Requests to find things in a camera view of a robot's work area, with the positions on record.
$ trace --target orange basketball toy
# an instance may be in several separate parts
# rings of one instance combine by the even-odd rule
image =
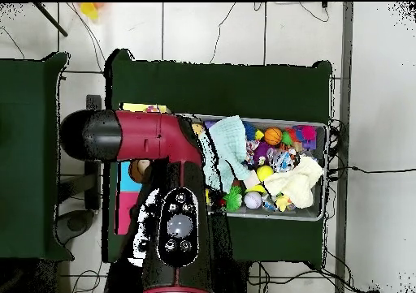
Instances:
[[[264,140],[269,145],[277,145],[282,140],[282,131],[277,127],[269,127],[264,132]]]

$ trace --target green table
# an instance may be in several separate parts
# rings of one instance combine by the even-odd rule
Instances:
[[[312,67],[234,66],[132,61],[116,50],[106,62],[106,108],[120,103],[166,105],[174,113],[327,123],[329,62]],[[103,256],[116,261],[122,235],[114,234],[117,165],[104,182]],[[242,261],[322,262],[323,220],[299,222],[229,218],[233,255]]]
[[[0,59],[0,257],[71,260],[54,237],[57,81],[67,54]]]

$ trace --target plastic container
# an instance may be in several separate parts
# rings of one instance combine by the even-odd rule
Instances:
[[[223,116],[214,115],[191,115],[182,114],[190,118],[193,123],[200,123],[208,120],[221,120]],[[229,217],[240,218],[264,218],[264,219],[283,219],[316,222],[325,214],[325,186],[327,185],[327,165],[328,165],[328,148],[329,148],[329,128],[323,123],[302,123],[295,121],[283,120],[266,120],[259,118],[241,118],[242,121],[252,123],[257,129],[266,130],[268,127],[278,127],[284,130],[286,127],[296,125],[309,125],[316,129],[316,149],[312,150],[315,158],[318,158],[319,165],[323,168],[323,176],[312,188],[314,203],[305,209],[285,210],[284,212],[271,212],[262,209],[248,209],[244,204],[236,212],[227,212]]]

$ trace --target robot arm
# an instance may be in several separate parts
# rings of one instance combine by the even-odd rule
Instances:
[[[190,123],[173,114],[81,110],[63,120],[60,140],[83,161],[166,160],[154,176],[156,226],[143,262],[143,293],[213,293],[202,155]]]

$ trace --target fabric towel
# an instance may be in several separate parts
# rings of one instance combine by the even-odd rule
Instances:
[[[299,165],[284,173],[274,173],[264,180],[264,187],[273,196],[283,193],[299,209],[314,203],[312,187],[323,174],[323,168],[311,157],[301,156]]]
[[[214,142],[214,147],[205,132],[198,138],[205,159],[203,171],[206,184],[213,189],[220,190],[219,177],[221,176],[223,192],[229,193],[234,181],[234,174],[241,181],[250,176],[249,169],[241,164],[247,155],[243,122],[238,115],[224,118],[210,127],[208,132]]]

